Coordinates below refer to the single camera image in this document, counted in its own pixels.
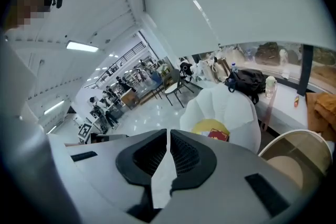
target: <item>railing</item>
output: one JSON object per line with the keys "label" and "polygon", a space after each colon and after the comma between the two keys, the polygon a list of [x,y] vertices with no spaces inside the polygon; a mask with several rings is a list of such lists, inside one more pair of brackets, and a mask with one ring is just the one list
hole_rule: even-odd
{"label": "railing", "polygon": [[103,85],[109,77],[116,72],[120,67],[122,67],[127,61],[129,61],[134,55],[141,52],[146,46],[140,42],[136,44],[132,49],[126,52],[122,57],[120,57],[113,65],[111,65],[97,80],[95,83],[85,86],[85,88],[96,89]]}

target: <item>yellow object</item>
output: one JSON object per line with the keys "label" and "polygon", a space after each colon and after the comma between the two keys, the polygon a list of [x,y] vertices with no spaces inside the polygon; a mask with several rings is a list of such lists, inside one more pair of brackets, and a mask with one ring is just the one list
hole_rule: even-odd
{"label": "yellow object", "polygon": [[230,132],[223,123],[213,119],[204,119],[200,122],[197,122],[191,132],[195,134],[201,134],[202,132],[210,132],[212,129],[216,129],[225,134],[230,134]]}

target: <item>black chair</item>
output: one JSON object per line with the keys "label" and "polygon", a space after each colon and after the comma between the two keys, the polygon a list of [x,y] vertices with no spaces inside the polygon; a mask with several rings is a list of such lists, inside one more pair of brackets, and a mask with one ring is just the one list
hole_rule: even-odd
{"label": "black chair", "polygon": [[[173,84],[168,86],[168,81],[172,79],[173,80]],[[163,79],[163,86],[165,88],[164,94],[166,95],[170,105],[173,105],[172,102],[169,100],[168,95],[174,93],[176,98],[178,99],[178,101],[180,102],[181,106],[184,108],[183,104],[181,103],[181,101],[179,100],[179,98],[177,97],[177,91],[180,91],[180,88],[182,88],[183,86],[185,86],[188,90],[190,90],[192,93],[194,93],[191,89],[189,89],[189,87],[185,84],[185,81],[181,79],[180,77],[180,71],[178,69],[174,69],[171,72],[169,72],[167,74],[167,76],[164,77]]]}

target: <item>white floor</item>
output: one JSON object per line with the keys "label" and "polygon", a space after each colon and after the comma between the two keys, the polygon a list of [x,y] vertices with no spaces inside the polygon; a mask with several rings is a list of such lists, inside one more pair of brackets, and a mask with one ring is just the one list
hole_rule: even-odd
{"label": "white floor", "polygon": [[[168,95],[173,104],[171,106],[164,93],[160,93],[162,99],[156,96],[157,99],[152,98],[145,104],[138,105],[133,110],[126,112],[119,119],[120,125],[118,128],[113,130],[113,132],[109,131],[108,134],[126,134],[131,136],[163,128],[166,128],[169,134],[170,129],[179,129],[180,117],[183,115],[188,101],[196,97],[200,92],[198,88],[190,84],[188,84],[188,87],[194,93],[186,87],[181,89],[181,93],[177,92],[177,96],[184,108],[182,108],[174,94]],[[152,198],[155,208],[164,208],[169,202],[171,184],[177,177],[173,156],[170,153],[170,136],[167,137],[167,152],[152,177]]]}

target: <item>water bottle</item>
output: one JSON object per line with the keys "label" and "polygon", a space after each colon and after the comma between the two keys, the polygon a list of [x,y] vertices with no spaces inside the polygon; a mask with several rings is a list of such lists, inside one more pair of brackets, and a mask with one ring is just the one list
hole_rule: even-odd
{"label": "water bottle", "polygon": [[271,99],[276,90],[277,81],[275,77],[269,76],[266,79],[265,97]]}
{"label": "water bottle", "polygon": [[232,71],[232,73],[238,73],[238,68],[236,67],[236,63],[235,62],[233,62],[231,64],[231,71]]}

